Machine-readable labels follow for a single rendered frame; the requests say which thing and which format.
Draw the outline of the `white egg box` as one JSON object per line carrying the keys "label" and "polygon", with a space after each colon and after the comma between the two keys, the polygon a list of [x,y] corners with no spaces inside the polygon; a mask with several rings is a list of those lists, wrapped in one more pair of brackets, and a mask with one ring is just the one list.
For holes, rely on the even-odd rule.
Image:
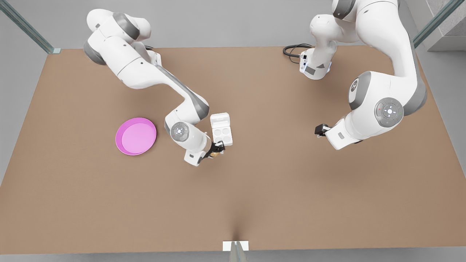
{"label": "white egg box", "polygon": [[224,146],[231,146],[233,144],[233,138],[231,133],[231,127],[218,127],[213,128],[213,142],[216,144],[219,141],[222,141]]}

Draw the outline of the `white egg box lid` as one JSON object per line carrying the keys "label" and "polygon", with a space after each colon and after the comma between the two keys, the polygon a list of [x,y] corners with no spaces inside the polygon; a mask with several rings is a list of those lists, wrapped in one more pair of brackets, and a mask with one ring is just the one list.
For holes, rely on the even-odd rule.
{"label": "white egg box lid", "polygon": [[212,114],[210,116],[212,129],[223,129],[230,127],[231,121],[228,113]]}

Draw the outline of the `pink round plate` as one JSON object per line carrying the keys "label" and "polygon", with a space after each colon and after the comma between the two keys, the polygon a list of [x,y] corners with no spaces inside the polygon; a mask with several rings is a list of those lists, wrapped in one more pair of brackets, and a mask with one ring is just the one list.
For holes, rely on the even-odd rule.
{"label": "pink round plate", "polygon": [[157,138],[157,129],[147,118],[132,118],[116,131],[115,144],[123,154],[135,156],[148,151]]}

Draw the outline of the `silver frame post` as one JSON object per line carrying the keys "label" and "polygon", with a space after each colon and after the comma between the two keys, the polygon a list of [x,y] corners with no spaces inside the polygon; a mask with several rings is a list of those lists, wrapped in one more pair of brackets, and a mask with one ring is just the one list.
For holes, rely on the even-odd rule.
{"label": "silver frame post", "polygon": [[229,262],[248,262],[249,241],[223,241],[222,250],[229,252]]}
{"label": "silver frame post", "polygon": [[406,0],[427,51],[466,51],[466,0]]}
{"label": "silver frame post", "polygon": [[47,54],[60,54],[61,49],[53,47],[36,29],[30,25],[6,0],[0,0],[2,11],[15,25],[31,38]]}

